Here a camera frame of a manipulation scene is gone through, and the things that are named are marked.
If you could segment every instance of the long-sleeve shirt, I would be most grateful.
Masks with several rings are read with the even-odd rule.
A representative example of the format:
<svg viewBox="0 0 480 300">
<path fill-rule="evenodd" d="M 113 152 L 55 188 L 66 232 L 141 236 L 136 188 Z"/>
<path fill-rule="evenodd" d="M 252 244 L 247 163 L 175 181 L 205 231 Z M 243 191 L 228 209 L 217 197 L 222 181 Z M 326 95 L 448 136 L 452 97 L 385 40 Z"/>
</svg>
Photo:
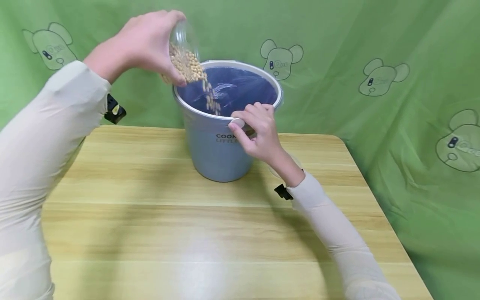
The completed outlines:
<svg viewBox="0 0 480 300">
<path fill-rule="evenodd" d="M 40 213 L 56 177 L 107 111 L 110 84 L 80 61 L 56 72 L 0 132 L 0 299 L 51 300 Z M 398 300 L 358 232 L 305 172 L 288 188 L 342 275 L 348 300 Z"/>
</svg>

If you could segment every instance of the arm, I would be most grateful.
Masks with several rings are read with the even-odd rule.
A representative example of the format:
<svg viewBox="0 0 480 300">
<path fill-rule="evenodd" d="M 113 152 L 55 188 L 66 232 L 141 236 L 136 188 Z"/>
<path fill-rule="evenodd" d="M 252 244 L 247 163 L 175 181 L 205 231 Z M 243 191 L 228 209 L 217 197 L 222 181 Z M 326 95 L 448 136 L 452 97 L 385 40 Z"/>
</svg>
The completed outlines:
<svg viewBox="0 0 480 300">
<path fill-rule="evenodd" d="M 107 111 L 110 85 L 142 67 L 184 79 L 168 54 L 177 11 L 131 19 L 85 59 L 64 66 L 0 132 L 0 299 L 53 299 L 41 207 L 57 175 Z"/>
<path fill-rule="evenodd" d="M 289 174 L 301 169 L 289 158 L 279 170 Z M 293 207 L 301 212 L 330 252 L 342 276 L 347 300 L 400 300 L 395 289 L 387 282 L 373 254 L 355 227 L 328 198 L 320 183 L 308 172 L 290 180 L 300 182 L 289 185 Z"/>
<path fill-rule="evenodd" d="M 342 276 L 347 300 L 400 300 L 355 227 L 325 194 L 320 183 L 285 152 L 276 133 L 271 105 L 255 103 L 240 118 L 257 132 L 250 140 L 236 124 L 229 127 L 245 151 L 270 165 L 287 184 L 293 207 L 309 221 Z"/>
</svg>

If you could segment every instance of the gray bucket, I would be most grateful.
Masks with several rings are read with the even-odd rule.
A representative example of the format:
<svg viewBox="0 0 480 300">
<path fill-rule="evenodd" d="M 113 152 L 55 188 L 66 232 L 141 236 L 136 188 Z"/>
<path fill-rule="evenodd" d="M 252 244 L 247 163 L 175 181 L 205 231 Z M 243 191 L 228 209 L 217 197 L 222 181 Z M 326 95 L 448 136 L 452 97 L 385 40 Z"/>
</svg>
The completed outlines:
<svg viewBox="0 0 480 300">
<path fill-rule="evenodd" d="M 204 177 L 229 182 L 243 177 L 252 167 L 253 157 L 245 153 L 228 128 L 231 113 L 248 104 L 261 102 L 277 109 L 283 102 L 278 81 L 264 70 L 234 60 L 209 60 L 201 64 L 212 85 L 221 116 L 208 113 L 202 83 L 174 87 L 173 93 L 183 112 L 187 143 L 193 165 Z M 243 127 L 248 136 L 255 132 Z"/>
</svg>

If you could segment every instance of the green cloth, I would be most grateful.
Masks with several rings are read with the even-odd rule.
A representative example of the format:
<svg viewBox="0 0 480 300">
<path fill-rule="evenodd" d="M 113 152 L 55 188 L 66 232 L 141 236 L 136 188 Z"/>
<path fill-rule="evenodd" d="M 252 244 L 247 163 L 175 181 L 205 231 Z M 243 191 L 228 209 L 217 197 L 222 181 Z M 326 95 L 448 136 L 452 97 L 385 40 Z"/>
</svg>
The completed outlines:
<svg viewBox="0 0 480 300">
<path fill-rule="evenodd" d="M 480 299 L 480 1 L 4 0 L 0 127 L 57 58 L 159 9 L 186 13 L 202 60 L 278 72 L 279 130 L 342 138 L 434 298 Z M 128 71 L 112 93 L 122 125 L 182 126 L 156 74 Z"/>
</svg>

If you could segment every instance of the bear face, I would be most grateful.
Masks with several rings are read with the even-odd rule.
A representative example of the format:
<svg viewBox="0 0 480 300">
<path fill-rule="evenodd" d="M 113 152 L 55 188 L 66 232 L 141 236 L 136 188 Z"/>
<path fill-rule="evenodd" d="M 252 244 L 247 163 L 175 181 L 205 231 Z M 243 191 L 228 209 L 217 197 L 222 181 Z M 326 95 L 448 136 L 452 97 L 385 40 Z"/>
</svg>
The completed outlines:
<svg viewBox="0 0 480 300">
<path fill-rule="evenodd" d="M 51 23 L 47 30 L 42 29 L 34 33 L 24 30 L 23 33 L 31 51 L 38 53 L 50 70 L 59 70 L 77 59 L 68 47 L 73 43 L 72 37 L 58 23 Z"/>
<path fill-rule="evenodd" d="M 266 59 L 263 69 L 277 80 L 290 77 L 291 66 L 303 57 L 303 48 L 295 45 L 290 49 L 278 48 L 273 40 L 263 43 L 260 53 Z"/>
<path fill-rule="evenodd" d="M 363 73 L 367 75 L 367 79 L 360 84 L 360 93 L 366 96 L 382 96 L 388 92 L 393 82 L 404 81 L 410 68 L 404 63 L 395 68 L 384 66 L 381 59 L 374 59 L 365 66 Z"/>
<path fill-rule="evenodd" d="M 447 136 L 436 145 L 439 159 L 446 165 L 463 172 L 480 169 L 480 126 L 478 115 L 471 109 L 463 110 L 452 117 Z"/>
</svg>

